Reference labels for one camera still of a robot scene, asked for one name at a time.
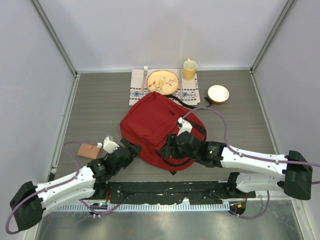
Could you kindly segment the red backpack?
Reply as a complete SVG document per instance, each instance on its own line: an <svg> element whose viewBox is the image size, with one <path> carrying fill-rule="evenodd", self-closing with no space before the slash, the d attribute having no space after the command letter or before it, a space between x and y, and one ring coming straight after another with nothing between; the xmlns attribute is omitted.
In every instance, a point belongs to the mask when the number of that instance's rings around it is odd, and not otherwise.
<svg viewBox="0 0 320 240"><path fill-rule="evenodd" d="M165 157L161 149L165 146L169 134L177 134L179 118L192 124L191 133L200 140L206 140L207 130L201 120L189 113L194 106L182 104L175 96L165 96L158 92L148 93L136 102L120 122L122 138L129 143L140 146L138 156L157 168L177 172L189 168L196 160L191 157Z"/></svg>

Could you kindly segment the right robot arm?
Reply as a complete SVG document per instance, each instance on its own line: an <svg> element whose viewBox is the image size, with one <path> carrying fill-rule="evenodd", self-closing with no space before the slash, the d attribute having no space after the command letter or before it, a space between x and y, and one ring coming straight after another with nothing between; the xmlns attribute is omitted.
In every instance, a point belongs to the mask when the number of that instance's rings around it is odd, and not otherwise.
<svg viewBox="0 0 320 240"><path fill-rule="evenodd" d="M252 191L283 191L298 200L310 200L313 168L300 152L263 154L204 141L184 131L169 134L159 153L164 158L187 158L207 168L234 168L252 174L232 173L226 193L233 198Z"/></svg>

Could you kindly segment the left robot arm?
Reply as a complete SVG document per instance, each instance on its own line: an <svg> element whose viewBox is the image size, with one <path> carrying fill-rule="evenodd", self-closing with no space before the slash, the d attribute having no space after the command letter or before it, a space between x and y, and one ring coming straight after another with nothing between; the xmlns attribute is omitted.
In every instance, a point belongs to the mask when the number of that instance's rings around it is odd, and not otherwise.
<svg viewBox="0 0 320 240"><path fill-rule="evenodd" d="M50 212L73 201L95 198L102 199L107 192L106 184L122 168L126 168L140 153L141 147L121 139L121 145L109 137L96 146L106 152L106 156L91 160L84 167L56 180L33 184L25 182L11 199L11 213L6 221L9 229L11 219L15 220L19 233L37 225Z"/></svg>

